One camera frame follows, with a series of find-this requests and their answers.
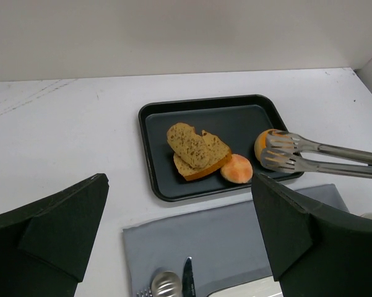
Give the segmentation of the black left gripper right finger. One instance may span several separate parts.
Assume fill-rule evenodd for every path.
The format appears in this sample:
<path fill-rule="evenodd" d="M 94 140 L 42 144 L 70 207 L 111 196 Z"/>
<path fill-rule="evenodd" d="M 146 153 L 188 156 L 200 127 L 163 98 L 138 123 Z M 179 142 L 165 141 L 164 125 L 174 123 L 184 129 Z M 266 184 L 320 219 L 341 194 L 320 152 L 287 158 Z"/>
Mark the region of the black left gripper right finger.
<path fill-rule="evenodd" d="M 372 220 L 299 194 L 264 174 L 254 207 L 284 296 L 372 296 Z"/>

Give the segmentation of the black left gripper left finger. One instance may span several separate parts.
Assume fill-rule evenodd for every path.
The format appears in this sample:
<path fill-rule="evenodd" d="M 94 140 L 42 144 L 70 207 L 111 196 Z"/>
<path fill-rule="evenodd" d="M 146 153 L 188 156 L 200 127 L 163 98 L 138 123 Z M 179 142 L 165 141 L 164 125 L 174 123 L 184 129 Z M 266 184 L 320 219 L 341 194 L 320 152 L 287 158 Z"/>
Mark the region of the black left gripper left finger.
<path fill-rule="evenodd" d="M 74 296 L 108 196 L 106 174 L 0 214 L 0 296 Z"/>

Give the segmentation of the metal tongs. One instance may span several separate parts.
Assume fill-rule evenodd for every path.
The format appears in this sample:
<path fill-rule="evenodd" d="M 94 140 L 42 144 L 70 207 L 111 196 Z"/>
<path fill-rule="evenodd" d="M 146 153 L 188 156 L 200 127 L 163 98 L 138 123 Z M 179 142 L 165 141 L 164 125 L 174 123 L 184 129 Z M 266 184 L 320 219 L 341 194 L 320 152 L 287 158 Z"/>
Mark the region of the metal tongs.
<path fill-rule="evenodd" d="M 282 173 L 325 173 L 372 179 L 372 153 L 322 144 L 298 134 L 282 131 L 291 141 L 282 149 L 266 147 L 261 154 L 261 165 Z"/>

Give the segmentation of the small round bun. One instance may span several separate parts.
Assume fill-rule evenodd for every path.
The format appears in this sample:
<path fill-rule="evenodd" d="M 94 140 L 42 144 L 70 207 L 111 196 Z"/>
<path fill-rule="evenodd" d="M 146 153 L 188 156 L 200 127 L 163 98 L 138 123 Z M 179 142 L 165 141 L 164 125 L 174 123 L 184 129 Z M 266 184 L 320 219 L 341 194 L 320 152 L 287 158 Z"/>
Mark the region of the small round bun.
<path fill-rule="evenodd" d="M 245 184 L 253 177 L 253 167 L 244 156 L 232 154 L 231 160 L 220 169 L 220 173 L 231 183 Z"/>

